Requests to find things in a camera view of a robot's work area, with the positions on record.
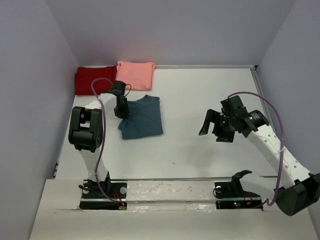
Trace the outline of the pink t-shirt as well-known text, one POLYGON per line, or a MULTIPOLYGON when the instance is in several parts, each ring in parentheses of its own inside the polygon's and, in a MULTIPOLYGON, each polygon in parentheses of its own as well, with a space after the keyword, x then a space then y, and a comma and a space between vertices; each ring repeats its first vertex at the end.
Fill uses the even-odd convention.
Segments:
POLYGON ((134 91, 150 91, 153 87, 153 76, 156 68, 154 62, 135 63, 117 62, 117 81, 131 85, 134 91))

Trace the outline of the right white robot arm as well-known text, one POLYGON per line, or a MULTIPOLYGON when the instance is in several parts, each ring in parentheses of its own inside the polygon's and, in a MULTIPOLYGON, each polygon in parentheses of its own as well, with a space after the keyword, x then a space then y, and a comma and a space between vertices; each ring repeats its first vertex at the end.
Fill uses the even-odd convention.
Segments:
POLYGON ((212 191, 219 200, 240 198, 235 208, 262 208, 277 205, 287 216, 293 216, 320 199, 320 175, 313 174, 284 146, 284 130, 277 136, 269 120, 259 110, 247 111, 236 92, 221 101, 221 111, 208 109, 200 136, 212 133, 220 143, 232 143, 236 133, 244 136, 260 151, 277 173, 276 182, 251 170, 235 173, 230 181, 217 182, 212 191))

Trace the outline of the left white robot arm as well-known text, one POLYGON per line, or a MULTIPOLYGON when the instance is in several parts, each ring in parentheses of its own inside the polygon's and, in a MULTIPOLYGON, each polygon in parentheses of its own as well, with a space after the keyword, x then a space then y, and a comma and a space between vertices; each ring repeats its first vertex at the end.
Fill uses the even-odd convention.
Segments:
POLYGON ((87 186, 79 187, 86 192, 101 194, 112 202, 116 200, 109 196, 114 192, 110 173, 102 160, 107 133, 106 112, 107 105, 115 99, 114 115, 119 119, 129 117, 126 88, 127 84, 122 81, 111 82, 104 77, 93 80, 91 90, 96 100, 72 108, 68 132, 68 141, 82 156, 88 172, 87 186), (99 81, 107 81, 111 89, 97 95, 94 84, 99 81))

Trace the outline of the blue t-shirt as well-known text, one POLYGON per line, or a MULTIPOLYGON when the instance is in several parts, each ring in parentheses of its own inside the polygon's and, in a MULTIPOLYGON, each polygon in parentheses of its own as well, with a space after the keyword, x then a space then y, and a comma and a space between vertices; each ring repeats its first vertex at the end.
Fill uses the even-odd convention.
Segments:
POLYGON ((128 102, 130 114, 118 125, 123 140, 136 140, 160 136, 164 133, 160 98, 145 95, 128 102))

